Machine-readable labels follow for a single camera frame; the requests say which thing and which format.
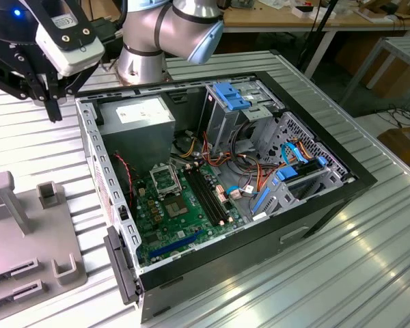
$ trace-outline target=motherboard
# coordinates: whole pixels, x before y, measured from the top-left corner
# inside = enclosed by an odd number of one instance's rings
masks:
[[[207,164],[190,169],[164,165],[135,182],[141,264],[154,264],[245,225],[233,201],[222,201],[219,183]]]

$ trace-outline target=open computer tower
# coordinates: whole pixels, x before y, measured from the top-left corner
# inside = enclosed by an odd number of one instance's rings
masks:
[[[376,182],[265,72],[76,104],[105,245],[143,322],[318,232]]]

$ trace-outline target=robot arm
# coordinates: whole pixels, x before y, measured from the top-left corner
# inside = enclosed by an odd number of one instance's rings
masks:
[[[203,64],[223,33],[216,0],[126,1],[116,28],[126,19],[118,73],[127,83],[165,79],[163,51]],[[0,0],[0,89],[44,105],[52,122],[62,119],[58,101],[79,91],[103,52],[76,0]]]
[[[118,74],[129,84],[163,81],[163,51],[203,64],[222,33],[216,0],[129,0]]]
[[[62,119],[58,100],[81,88],[103,53],[75,0],[0,0],[0,89],[40,102],[52,122]]]

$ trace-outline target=aluminum table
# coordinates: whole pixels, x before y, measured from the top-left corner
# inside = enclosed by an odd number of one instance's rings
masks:
[[[363,64],[360,66],[357,73],[355,73],[354,77],[349,82],[343,93],[343,97],[339,101],[340,105],[343,106],[343,104],[348,100],[354,89],[358,86],[360,80],[369,70],[382,50],[389,51],[390,55],[386,59],[384,64],[380,67],[376,75],[381,76],[396,57],[410,65],[410,38],[381,38],[375,44],[374,48],[371,50],[367,58],[363,61]],[[410,98],[408,99],[405,107],[409,106]]]
[[[410,169],[279,55],[216,55],[203,66],[172,59],[168,66],[175,79],[266,70],[378,183],[318,234],[144,327],[410,327]],[[85,89],[116,85],[112,72],[98,69]],[[71,99],[62,113],[52,124],[45,110],[0,91],[0,170],[12,171],[17,192],[47,180],[64,185],[89,279],[0,327],[138,327],[139,310],[122,304],[103,245],[105,220]]]

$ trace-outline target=green circuit board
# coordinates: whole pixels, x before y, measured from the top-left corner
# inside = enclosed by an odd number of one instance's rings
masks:
[[[213,226],[200,205],[197,195],[194,194],[187,182],[183,171],[183,169],[176,170],[176,175],[182,186],[180,195],[172,195],[164,199],[158,198],[150,175],[135,182],[136,185],[145,189],[145,194],[139,195],[137,198],[136,216],[136,224],[142,240],[138,248],[138,255],[139,261],[143,265],[151,265],[245,225],[233,201],[229,200],[230,206],[228,207],[230,208],[224,208],[223,205],[222,208],[225,209],[228,216],[233,218],[233,222]],[[217,179],[208,165],[203,165],[200,168],[200,173],[208,179],[214,181]],[[158,183],[170,185],[171,182],[158,181]],[[213,191],[213,194],[217,198],[217,192]],[[151,256],[153,251],[189,237],[195,240],[164,254]]]

